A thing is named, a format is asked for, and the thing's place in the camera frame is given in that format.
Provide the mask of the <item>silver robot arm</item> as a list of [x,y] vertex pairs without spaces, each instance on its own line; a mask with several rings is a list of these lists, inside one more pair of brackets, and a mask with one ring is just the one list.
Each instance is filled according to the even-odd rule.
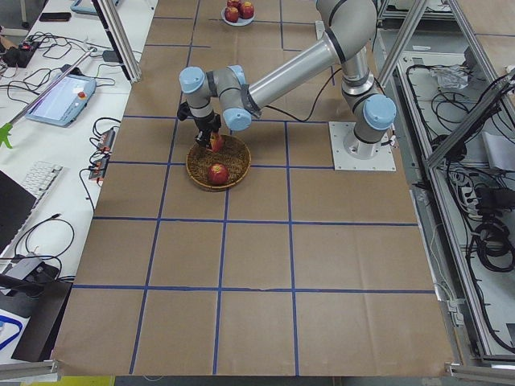
[[239,65],[210,72],[199,67],[182,70],[179,82],[185,101],[177,116],[181,121],[188,117],[194,120],[198,145],[210,148],[210,137],[222,125],[233,131],[247,129],[267,105],[331,66],[340,65],[341,92],[356,117],[352,131],[344,138],[344,148],[361,160],[377,155],[397,108],[378,91],[367,61],[366,45],[377,25],[376,7],[361,0],[318,1],[315,7],[324,24],[320,39],[253,84],[245,82]]

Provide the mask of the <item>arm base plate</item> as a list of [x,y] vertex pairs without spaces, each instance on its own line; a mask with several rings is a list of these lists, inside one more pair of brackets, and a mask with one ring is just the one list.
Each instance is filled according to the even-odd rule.
[[391,146],[382,145],[387,135],[375,145],[359,145],[354,138],[355,122],[329,121],[332,159],[335,170],[386,171],[396,170]]

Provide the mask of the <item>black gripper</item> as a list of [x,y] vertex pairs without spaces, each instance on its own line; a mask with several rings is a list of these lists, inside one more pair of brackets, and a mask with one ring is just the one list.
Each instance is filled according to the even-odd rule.
[[205,139],[208,140],[207,149],[209,151],[216,151],[216,133],[219,132],[221,127],[221,118],[218,113],[210,112],[206,117],[195,117],[187,102],[183,102],[178,107],[178,118],[184,121],[191,117],[197,129],[199,130],[196,136],[196,142],[199,145],[205,144]]

